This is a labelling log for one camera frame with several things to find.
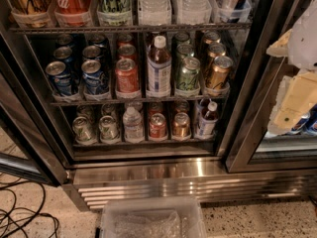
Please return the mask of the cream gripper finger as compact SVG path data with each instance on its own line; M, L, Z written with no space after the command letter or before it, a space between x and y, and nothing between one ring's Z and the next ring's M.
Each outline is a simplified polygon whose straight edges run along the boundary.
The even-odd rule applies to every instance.
M270 45L266 49L266 53L269 56L275 57L275 58L286 57L288 54L287 44L288 44L291 33L292 33L291 29L285 32L276 42L274 42L272 45Z
M267 129L274 135L289 132L317 103L317 74L301 70L295 76L285 75L278 87L276 103Z

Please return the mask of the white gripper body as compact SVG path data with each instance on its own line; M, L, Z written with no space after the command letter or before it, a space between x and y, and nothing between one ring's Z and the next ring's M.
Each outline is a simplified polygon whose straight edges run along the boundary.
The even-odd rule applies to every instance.
M293 25L287 47L291 64L300 69L317 70L317 0Z

